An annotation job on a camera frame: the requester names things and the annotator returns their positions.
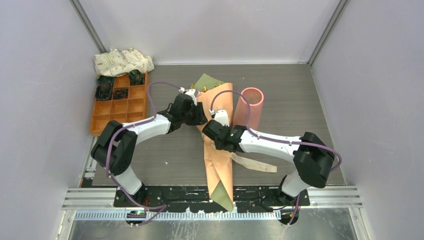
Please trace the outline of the beige ribbon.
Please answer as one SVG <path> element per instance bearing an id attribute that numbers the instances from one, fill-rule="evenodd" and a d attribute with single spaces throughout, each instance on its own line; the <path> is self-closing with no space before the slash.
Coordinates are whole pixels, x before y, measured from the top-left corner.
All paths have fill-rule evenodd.
<path id="1" fill-rule="evenodd" d="M 278 167 L 275 165 L 271 165 L 271 164 L 260 162 L 250 158 L 242 157 L 235 153 L 230 153 L 229 155 L 234 162 L 245 167 L 246 169 L 259 171 L 259 172 L 265 172 L 265 173 L 278 172 Z"/>

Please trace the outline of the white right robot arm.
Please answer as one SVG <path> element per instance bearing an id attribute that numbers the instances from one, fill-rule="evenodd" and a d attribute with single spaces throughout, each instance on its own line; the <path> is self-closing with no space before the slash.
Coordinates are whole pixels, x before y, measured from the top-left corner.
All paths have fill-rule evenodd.
<path id="1" fill-rule="evenodd" d="M 309 187 L 324 188 L 335 160 L 331 148 L 311 132 L 303 136 L 280 136 L 241 125 L 229 127 L 212 119 L 202 133 L 213 141 L 217 150 L 258 153 L 294 164 L 294 172 L 282 180 L 277 192 L 279 202 L 286 206 Z"/>

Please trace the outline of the orange and green wrapping paper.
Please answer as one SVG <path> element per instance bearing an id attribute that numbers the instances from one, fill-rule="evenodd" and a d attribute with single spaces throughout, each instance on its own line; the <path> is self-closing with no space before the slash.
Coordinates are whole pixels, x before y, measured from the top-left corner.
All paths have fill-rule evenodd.
<path id="1" fill-rule="evenodd" d="M 203 112 L 207 120 L 211 120 L 210 106 L 213 98 L 224 90 L 232 90 L 232 83 L 225 83 L 207 74 L 203 74 L 194 84 L 200 92 L 197 100 L 203 104 Z M 230 154 L 224 150 L 217 150 L 213 141 L 201 134 L 203 139 L 204 165 L 209 198 L 219 204 L 224 210 L 232 212 L 233 200 L 233 171 Z"/>

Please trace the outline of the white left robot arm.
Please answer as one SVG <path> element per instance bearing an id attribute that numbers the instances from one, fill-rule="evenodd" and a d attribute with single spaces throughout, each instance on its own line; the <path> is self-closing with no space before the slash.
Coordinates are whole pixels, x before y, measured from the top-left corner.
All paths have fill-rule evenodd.
<path id="1" fill-rule="evenodd" d="M 133 206 L 141 206 L 146 193 L 134 173 L 131 162 L 136 145 L 156 136 L 178 130 L 181 125 L 201 126 L 207 122 L 202 102 L 190 94 L 179 93 L 167 109 L 155 116 L 130 123 L 111 120 L 91 149 L 91 157 L 112 175 Z"/>

